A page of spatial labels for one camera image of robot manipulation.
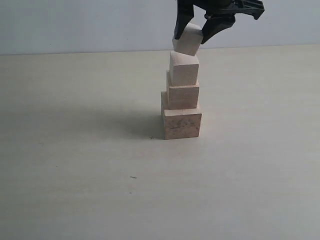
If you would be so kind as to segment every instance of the white wall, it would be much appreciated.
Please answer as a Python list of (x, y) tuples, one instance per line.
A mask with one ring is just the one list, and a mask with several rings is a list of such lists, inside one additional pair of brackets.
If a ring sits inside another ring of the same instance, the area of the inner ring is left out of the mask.
[[(319, 0), (264, 5), (258, 21), (239, 14), (203, 47), (320, 43)], [(174, 0), (1, 0), (0, 54), (168, 50), (176, 8)], [(203, 11), (195, 13), (203, 25)]]

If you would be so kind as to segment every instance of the wooden cube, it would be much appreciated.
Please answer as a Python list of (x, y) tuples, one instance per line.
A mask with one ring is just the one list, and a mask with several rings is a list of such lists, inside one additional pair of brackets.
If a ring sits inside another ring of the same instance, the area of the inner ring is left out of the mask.
[(202, 113), (194, 109), (170, 110), (165, 91), (161, 92), (161, 114), (164, 124), (164, 139), (196, 138), (199, 136)]
[(170, 73), (167, 71), (166, 94), (169, 109), (196, 109), (199, 97), (199, 82), (197, 81), (196, 85), (172, 86)]
[(196, 85), (199, 71), (198, 58), (171, 51), (169, 71), (172, 86)]
[(185, 27), (180, 39), (173, 36), (173, 49), (177, 53), (195, 56), (204, 36), (201, 27), (192, 23), (188, 23)]

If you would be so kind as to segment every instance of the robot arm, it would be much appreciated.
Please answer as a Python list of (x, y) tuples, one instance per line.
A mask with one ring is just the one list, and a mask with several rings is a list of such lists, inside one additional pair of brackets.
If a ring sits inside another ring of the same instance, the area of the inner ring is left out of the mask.
[(180, 39), (187, 24), (194, 18), (194, 5), (204, 9), (207, 19), (202, 28), (204, 44), (217, 33), (231, 28), (236, 22), (236, 14), (247, 14), (259, 19), (265, 11), (259, 0), (177, 0), (177, 18), (174, 38)]

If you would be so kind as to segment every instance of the table surface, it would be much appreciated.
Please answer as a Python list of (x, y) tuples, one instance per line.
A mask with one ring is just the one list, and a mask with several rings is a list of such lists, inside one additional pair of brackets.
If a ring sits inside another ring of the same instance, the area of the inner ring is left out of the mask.
[(320, 45), (200, 50), (178, 140), (169, 53), (0, 56), (1, 239), (319, 239)]

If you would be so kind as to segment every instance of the block tower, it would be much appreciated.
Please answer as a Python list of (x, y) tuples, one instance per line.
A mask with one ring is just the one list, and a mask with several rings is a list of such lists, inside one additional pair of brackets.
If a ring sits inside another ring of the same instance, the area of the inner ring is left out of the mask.
[(173, 37), (166, 91), (161, 92), (164, 138), (199, 136), (202, 112), (198, 103), (199, 61), (196, 55), (203, 40), (200, 26), (189, 23), (179, 40)]

